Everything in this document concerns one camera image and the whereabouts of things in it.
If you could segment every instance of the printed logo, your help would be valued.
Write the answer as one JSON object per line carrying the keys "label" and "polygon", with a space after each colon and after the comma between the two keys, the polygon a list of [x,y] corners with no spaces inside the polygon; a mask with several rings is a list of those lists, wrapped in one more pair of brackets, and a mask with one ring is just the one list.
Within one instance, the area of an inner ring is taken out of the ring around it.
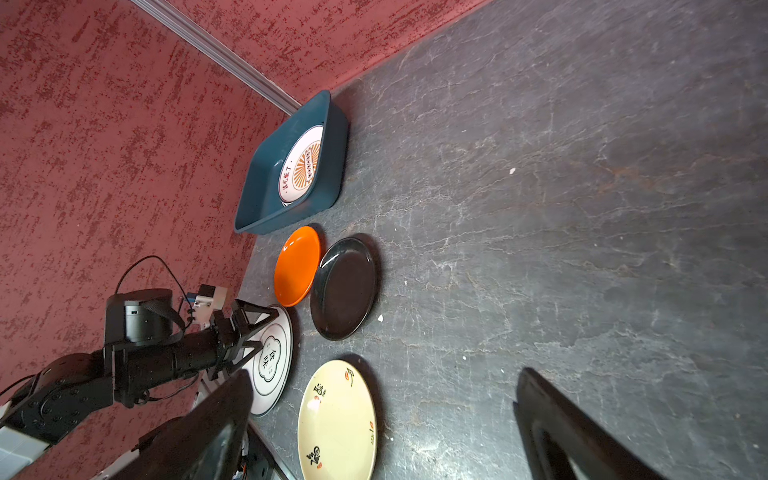
{"label": "printed logo", "polygon": [[310,460],[310,465],[313,463],[317,464],[317,468],[320,468],[322,463],[320,463],[320,447],[315,445],[315,448],[310,452],[309,455],[306,456]]}
{"label": "printed logo", "polygon": [[267,382],[271,382],[277,373],[277,363],[280,360],[280,341],[269,336],[264,342],[259,360],[259,375]]}
{"label": "printed logo", "polygon": [[316,125],[299,137],[286,156],[277,184],[283,204],[298,200],[312,185],[317,173],[322,139],[323,126]]}

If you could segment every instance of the orange plate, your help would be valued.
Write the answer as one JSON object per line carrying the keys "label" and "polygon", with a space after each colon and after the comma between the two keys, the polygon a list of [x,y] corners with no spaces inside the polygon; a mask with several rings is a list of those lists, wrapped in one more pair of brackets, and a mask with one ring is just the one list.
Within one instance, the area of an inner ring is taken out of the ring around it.
{"label": "orange plate", "polygon": [[320,263],[320,238],[312,227],[301,227],[286,240],[275,266],[275,296],[283,306],[294,306],[312,287]]}

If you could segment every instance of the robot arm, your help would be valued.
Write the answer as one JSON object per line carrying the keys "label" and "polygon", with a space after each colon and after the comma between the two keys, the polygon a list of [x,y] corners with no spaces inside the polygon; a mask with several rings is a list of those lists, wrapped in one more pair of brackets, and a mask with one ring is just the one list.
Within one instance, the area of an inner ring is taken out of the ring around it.
{"label": "robot arm", "polygon": [[[111,296],[104,348],[55,360],[0,407],[0,480],[11,478],[115,400],[131,408],[151,401],[149,390],[155,386],[203,370],[216,379],[222,370],[240,368],[260,349],[259,342],[249,339],[278,316],[275,309],[235,300],[231,318],[216,310],[210,328],[171,335],[173,323],[184,326],[171,299],[166,289]],[[258,321],[250,323],[247,313],[258,314]],[[239,359],[247,347],[252,352]]]}

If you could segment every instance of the plate rim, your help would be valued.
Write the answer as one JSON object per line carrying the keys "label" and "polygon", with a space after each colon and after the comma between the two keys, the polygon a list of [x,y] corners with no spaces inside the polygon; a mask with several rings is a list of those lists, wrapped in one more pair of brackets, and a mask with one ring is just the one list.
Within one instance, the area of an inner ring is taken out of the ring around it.
{"label": "plate rim", "polygon": [[355,371],[359,379],[362,379],[363,386],[366,387],[366,392],[368,393],[368,400],[371,404],[371,409],[373,410],[373,428],[376,434],[373,436],[373,457],[371,458],[371,468],[368,471],[368,476],[366,477],[366,480],[370,480],[371,477],[373,477],[373,468],[376,467],[376,457],[379,456],[379,419],[376,416],[376,404],[373,403],[373,395],[371,395],[371,389],[368,387],[368,382],[366,381],[366,377],[360,373],[360,371],[351,363],[347,362],[346,360],[342,359],[333,359],[325,362],[320,367],[315,370],[315,372],[310,376],[309,381],[306,383],[306,388],[304,389],[304,393],[301,394],[301,405],[299,406],[299,417],[296,420],[296,450],[299,453],[299,467],[301,468],[301,475],[304,478],[307,478],[306,473],[304,472],[304,464],[301,461],[301,451],[299,450],[299,441],[300,441],[300,426],[301,426],[301,414],[304,411],[304,397],[306,396],[306,393],[310,390],[310,386],[312,385],[312,381],[317,375],[317,373],[325,368],[326,366],[340,362],[343,365],[346,365],[346,368],[351,368]]}
{"label": "plate rim", "polygon": [[[333,248],[336,245],[338,245],[339,243],[342,243],[344,241],[349,241],[349,240],[356,241],[357,243],[362,245],[362,247],[366,251],[366,257],[368,258],[368,261],[371,263],[372,268],[373,268],[373,294],[371,295],[371,298],[370,298],[370,300],[368,302],[368,308],[366,309],[365,315],[363,315],[362,318],[360,319],[360,321],[357,323],[357,325],[355,325],[355,328],[353,328],[349,333],[347,333],[345,336],[343,336],[341,338],[331,338],[331,337],[327,336],[325,333],[323,333],[323,331],[317,326],[317,321],[315,321],[315,317],[314,317],[314,315],[312,315],[312,298],[315,296],[315,289],[313,289],[312,286],[316,285],[315,279],[317,278],[317,275],[319,274],[319,272],[323,268],[323,260],[326,259],[326,256],[333,250]],[[358,328],[360,328],[362,323],[366,321],[366,318],[368,318],[368,315],[371,313],[371,310],[373,309],[373,304],[376,301],[376,292],[379,289],[379,271],[378,271],[378,269],[376,267],[376,262],[373,259],[373,253],[371,253],[371,249],[368,248],[368,245],[366,245],[365,242],[363,242],[362,240],[360,240],[357,237],[349,236],[349,237],[344,237],[344,238],[342,238],[340,240],[337,240],[333,245],[331,245],[328,248],[328,250],[326,250],[325,254],[323,254],[323,256],[320,258],[320,261],[317,264],[317,270],[315,271],[315,276],[314,276],[314,278],[312,278],[312,286],[310,287],[310,290],[311,290],[310,291],[310,316],[312,317],[312,324],[315,326],[315,330],[320,334],[321,337],[323,337],[326,340],[330,340],[331,342],[339,342],[341,340],[349,338],[354,332],[357,331]]]}

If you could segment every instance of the orange sunburst design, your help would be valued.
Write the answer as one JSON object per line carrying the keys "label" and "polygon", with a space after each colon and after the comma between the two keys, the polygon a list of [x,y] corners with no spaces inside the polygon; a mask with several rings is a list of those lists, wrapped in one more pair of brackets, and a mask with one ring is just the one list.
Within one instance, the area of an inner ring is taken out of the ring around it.
{"label": "orange sunburst design", "polygon": [[315,177],[317,169],[317,159],[320,156],[320,142],[316,141],[304,149],[299,161],[296,162],[296,168],[293,169],[293,186],[297,190],[304,190]]}

